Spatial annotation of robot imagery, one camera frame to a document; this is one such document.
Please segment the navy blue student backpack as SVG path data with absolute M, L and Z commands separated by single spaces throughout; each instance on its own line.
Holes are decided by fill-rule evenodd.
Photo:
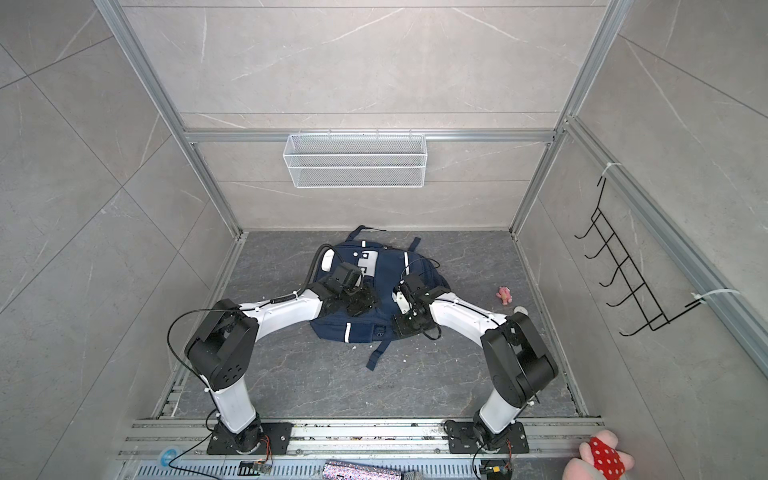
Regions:
M 438 272 L 437 261 L 416 251 L 421 242 L 419 237 L 403 250 L 360 240 L 358 236 L 366 229 L 365 225 L 358 226 L 343 242 L 325 251 L 323 258 L 315 264 L 313 283 L 334 296 L 310 325 L 316 336 L 323 340 L 351 344 L 377 342 L 379 346 L 366 365 L 367 369 L 374 370 L 392 342 L 412 335 L 410 332 L 399 333 L 395 326 L 395 318 L 410 309 L 397 304 L 396 288 L 400 282 L 414 274 L 427 290 L 448 289 L 449 283 Z M 343 262 L 360 270 L 356 284 L 346 291 L 342 289 L 341 279 L 327 280 Z

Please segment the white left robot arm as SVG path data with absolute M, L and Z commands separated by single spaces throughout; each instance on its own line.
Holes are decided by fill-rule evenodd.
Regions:
M 361 270 L 342 262 L 319 281 L 261 304 L 217 302 L 204 311 L 206 317 L 183 353 L 172 355 L 211 397 L 218 413 L 213 436 L 226 441 L 234 452 L 250 454 L 266 445 L 260 416 L 244 381 L 258 340 L 326 314 L 358 317 L 378 305 L 379 297 Z

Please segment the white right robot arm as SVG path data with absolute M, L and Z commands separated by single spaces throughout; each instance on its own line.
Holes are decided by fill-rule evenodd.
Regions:
M 515 426 L 517 417 L 559 373 L 528 313 L 485 310 L 446 287 L 428 288 L 416 274 L 396 284 L 393 299 L 400 309 L 393 320 L 398 336 L 447 327 L 482 348 L 493 390 L 474 414 L 469 437 L 486 451 L 518 440 L 523 432 Z

